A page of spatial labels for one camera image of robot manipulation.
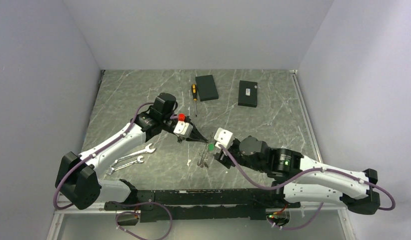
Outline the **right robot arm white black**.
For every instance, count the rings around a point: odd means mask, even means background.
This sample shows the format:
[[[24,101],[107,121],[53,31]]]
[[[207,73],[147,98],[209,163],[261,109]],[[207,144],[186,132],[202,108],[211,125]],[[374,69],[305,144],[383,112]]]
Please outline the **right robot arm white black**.
[[[380,195],[374,189],[373,169],[350,171],[321,163],[300,152],[275,148],[248,136],[242,141],[215,137],[220,152],[216,159],[235,167],[253,186],[271,191],[269,202],[276,208],[288,203],[319,202],[346,207],[361,215],[381,210]]]

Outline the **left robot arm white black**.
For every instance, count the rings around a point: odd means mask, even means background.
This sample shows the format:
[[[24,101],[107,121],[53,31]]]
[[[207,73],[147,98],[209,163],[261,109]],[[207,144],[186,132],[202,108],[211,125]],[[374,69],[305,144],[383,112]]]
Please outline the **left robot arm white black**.
[[[165,131],[182,141],[208,143],[188,115],[176,115],[176,97],[162,92],[154,100],[140,105],[130,121],[117,133],[99,145],[79,154],[66,153],[58,169],[55,181],[53,206],[64,210],[75,206],[79,210],[95,202],[113,202],[124,210],[133,209],[139,203],[138,190],[129,181],[104,180],[98,175],[128,151],[148,142]]]

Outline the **silver wrench upper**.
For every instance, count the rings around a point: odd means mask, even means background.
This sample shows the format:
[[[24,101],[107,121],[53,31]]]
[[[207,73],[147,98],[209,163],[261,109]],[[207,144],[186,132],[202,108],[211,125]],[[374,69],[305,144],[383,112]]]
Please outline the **silver wrench upper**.
[[[155,150],[156,150],[156,148],[151,148],[151,146],[152,146],[152,144],[150,143],[150,144],[148,144],[144,149],[141,149],[141,150],[132,152],[132,153],[130,153],[130,154],[128,154],[128,155],[125,155],[125,156],[123,156],[123,157],[120,157],[120,158],[116,159],[110,166],[113,167],[113,166],[115,166],[115,165],[116,165],[117,163],[119,163],[119,162],[122,162],[122,161],[124,161],[124,160],[130,159],[130,158],[132,158],[132,157],[136,157],[136,156],[139,156],[139,155],[142,155],[142,154],[151,154],[151,153],[154,153]]]

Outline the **silver wrench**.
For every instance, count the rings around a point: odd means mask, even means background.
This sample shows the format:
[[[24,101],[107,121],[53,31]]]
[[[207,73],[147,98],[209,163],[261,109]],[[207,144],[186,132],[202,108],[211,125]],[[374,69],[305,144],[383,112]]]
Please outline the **silver wrench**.
[[[132,152],[132,153],[130,153],[130,154],[128,154],[128,155],[125,155],[125,156],[123,156],[123,157],[120,157],[120,158],[116,159],[110,166],[113,167],[113,166],[115,166],[115,165],[116,165],[117,163],[119,163],[119,162],[122,162],[122,161],[124,161],[124,160],[130,159],[130,158],[132,158],[132,157],[136,157],[136,156],[139,156],[139,155],[142,155],[142,154],[151,154],[151,153],[154,153],[155,150],[156,150],[156,148],[151,148],[151,146],[152,146],[152,144],[150,143],[150,144],[148,144],[144,149],[141,149],[141,150]]]
[[[129,166],[135,165],[135,164],[143,164],[144,160],[143,160],[143,156],[138,156],[136,160],[133,160],[131,162],[122,164],[120,166],[114,167],[114,166],[110,166],[107,171],[105,172],[106,175],[112,175],[113,173],[115,173],[116,171],[119,171],[121,169],[127,168]]]

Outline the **yellow black screwdriver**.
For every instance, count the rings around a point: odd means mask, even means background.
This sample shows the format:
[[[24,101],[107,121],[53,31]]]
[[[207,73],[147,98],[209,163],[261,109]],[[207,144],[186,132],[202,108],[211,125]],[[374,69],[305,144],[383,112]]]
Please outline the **yellow black screwdriver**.
[[[198,100],[198,90],[196,84],[191,85],[191,94],[192,94],[192,99],[194,102],[194,110],[195,110],[195,116],[198,116],[198,110],[197,110],[197,100]]]

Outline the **black box left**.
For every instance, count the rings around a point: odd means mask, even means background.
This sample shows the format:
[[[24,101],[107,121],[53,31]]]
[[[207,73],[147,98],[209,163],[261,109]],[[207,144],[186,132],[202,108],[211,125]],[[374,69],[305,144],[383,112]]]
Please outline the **black box left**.
[[[218,100],[219,94],[213,75],[196,76],[195,83],[201,102]]]

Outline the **black box with label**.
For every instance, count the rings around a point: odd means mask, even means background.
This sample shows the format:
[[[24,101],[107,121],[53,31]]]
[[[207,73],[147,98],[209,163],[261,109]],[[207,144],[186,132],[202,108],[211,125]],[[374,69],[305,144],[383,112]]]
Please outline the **black box with label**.
[[[243,107],[256,108],[258,106],[258,83],[241,80],[238,86],[237,104]]]

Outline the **silver wrench lower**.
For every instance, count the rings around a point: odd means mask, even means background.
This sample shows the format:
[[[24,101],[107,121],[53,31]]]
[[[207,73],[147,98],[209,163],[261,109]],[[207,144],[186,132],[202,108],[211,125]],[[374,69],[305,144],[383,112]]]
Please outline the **silver wrench lower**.
[[[122,164],[120,166],[114,167],[114,166],[110,166],[107,171],[105,172],[106,175],[112,175],[113,173],[115,173],[116,171],[119,171],[121,169],[127,168],[129,166],[135,165],[135,164],[143,164],[144,160],[143,160],[143,156],[138,156],[136,160],[133,160],[131,162]]]

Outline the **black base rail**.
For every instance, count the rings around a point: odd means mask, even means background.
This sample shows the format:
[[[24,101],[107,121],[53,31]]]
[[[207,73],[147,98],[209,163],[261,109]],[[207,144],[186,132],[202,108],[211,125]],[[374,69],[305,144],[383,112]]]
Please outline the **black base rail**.
[[[265,220],[272,210],[297,209],[299,202],[288,203],[281,191],[259,188],[138,190],[117,205],[104,204],[106,211],[140,211],[140,222],[168,220],[236,219]]]

